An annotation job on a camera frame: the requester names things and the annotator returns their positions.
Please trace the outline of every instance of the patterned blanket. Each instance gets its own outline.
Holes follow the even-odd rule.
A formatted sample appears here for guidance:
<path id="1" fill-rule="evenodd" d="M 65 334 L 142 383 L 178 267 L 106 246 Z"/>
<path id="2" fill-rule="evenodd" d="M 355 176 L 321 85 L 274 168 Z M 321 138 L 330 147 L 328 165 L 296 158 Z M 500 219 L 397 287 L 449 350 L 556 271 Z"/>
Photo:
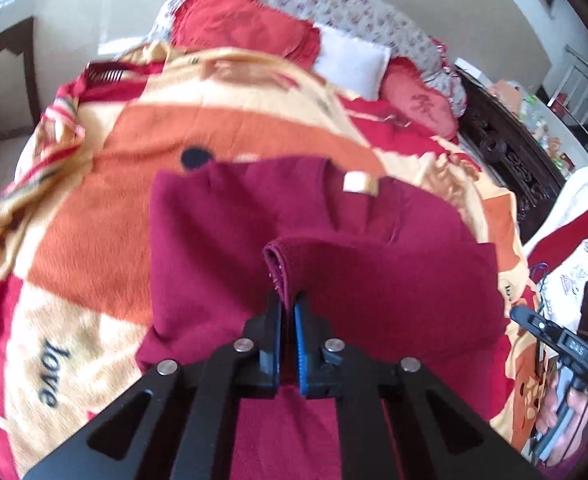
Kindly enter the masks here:
<path id="1" fill-rule="evenodd" d="M 183 171 L 189 146 L 217 160 L 328 156 L 452 203 L 479 242 L 496 244 L 506 330 L 490 423 L 522 449 L 543 378 L 535 340 L 507 319 L 512 304 L 538 304 L 513 194 L 444 140 L 449 155 L 438 157 L 371 147 L 339 93 L 282 59 L 166 44 L 90 64 L 61 88 L 0 199 L 1 478 L 23 476 L 140 377 L 149 188 L 158 170 Z"/>

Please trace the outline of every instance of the gray handle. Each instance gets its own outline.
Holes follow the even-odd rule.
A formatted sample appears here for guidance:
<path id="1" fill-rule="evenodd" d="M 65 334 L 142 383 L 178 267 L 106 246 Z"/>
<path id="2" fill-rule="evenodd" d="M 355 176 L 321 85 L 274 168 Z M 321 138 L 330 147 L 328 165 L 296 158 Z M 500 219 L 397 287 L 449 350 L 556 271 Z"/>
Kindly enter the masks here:
<path id="1" fill-rule="evenodd" d="M 550 428 L 547 433 L 538 433 L 536 435 L 536 444 L 534 445 L 534 455 L 538 456 L 539 460 L 543 462 L 548 459 L 549 454 L 554 449 L 554 446 L 565 433 L 572 417 L 574 410 L 567 405 L 565 397 L 572 386 L 574 380 L 574 372 L 570 368 L 562 367 L 559 372 L 558 384 L 556 386 L 556 396 L 558 398 L 558 409 L 556 415 L 558 416 L 558 423 L 555 428 Z"/>

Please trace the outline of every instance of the triangular cutout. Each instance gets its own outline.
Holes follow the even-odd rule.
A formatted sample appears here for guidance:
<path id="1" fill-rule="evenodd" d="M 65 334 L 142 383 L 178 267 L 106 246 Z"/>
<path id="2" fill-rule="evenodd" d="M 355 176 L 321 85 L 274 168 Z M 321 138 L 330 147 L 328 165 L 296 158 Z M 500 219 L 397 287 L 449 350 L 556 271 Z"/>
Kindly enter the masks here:
<path id="1" fill-rule="evenodd" d="M 150 400 L 151 393 L 140 392 L 116 415 L 94 431 L 87 445 L 114 460 L 123 460 Z"/>
<path id="2" fill-rule="evenodd" d="M 483 443 L 483 436 L 433 390 L 427 391 L 427 402 L 439 426 L 445 446 L 452 455 L 465 453 Z"/>

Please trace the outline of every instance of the hand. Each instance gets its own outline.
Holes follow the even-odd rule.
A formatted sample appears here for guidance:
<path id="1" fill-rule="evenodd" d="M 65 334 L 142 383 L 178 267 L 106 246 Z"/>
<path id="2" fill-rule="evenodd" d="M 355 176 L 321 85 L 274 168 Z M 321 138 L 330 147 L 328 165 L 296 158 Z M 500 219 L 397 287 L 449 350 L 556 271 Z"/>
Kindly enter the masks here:
<path id="1" fill-rule="evenodd" d="M 558 398 L 556 396 L 557 384 L 558 374 L 555 374 L 551 383 L 548 384 L 548 391 L 543 397 L 543 404 L 536 418 L 536 429 L 541 433 L 547 433 L 550 428 L 555 428 L 558 423 L 558 417 L 556 416 L 556 410 L 558 409 Z M 576 453 L 581 445 L 583 430 L 588 421 L 588 395 L 586 393 L 570 388 L 567 396 L 567 405 L 574 410 L 574 415 L 565 433 L 556 441 L 554 449 L 549 454 L 546 465 L 550 467 L 561 462 L 564 455 L 565 458 L 568 458 Z"/>

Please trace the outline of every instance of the silver screw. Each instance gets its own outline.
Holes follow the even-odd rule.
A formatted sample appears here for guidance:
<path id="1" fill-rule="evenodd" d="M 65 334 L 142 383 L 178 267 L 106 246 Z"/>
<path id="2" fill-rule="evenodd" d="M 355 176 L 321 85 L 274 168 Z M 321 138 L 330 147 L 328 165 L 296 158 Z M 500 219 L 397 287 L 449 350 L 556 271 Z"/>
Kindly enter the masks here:
<path id="1" fill-rule="evenodd" d="M 401 368 L 406 372 L 414 373 L 421 369 L 421 362 L 416 357 L 403 357 Z"/>
<path id="2" fill-rule="evenodd" d="M 342 352 L 345 349 L 345 342 L 342 339 L 332 337 L 325 341 L 325 348 L 330 352 Z"/>
<path id="3" fill-rule="evenodd" d="M 234 350 L 240 353 L 245 353 L 253 348 L 253 341 L 248 337 L 241 337 L 234 341 Z"/>
<path id="4" fill-rule="evenodd" d="M 178 363 L 173 359 L 165 359 L 156 365 L 156 370 L 160 375 L 171 375 L 178 370 Z"/>

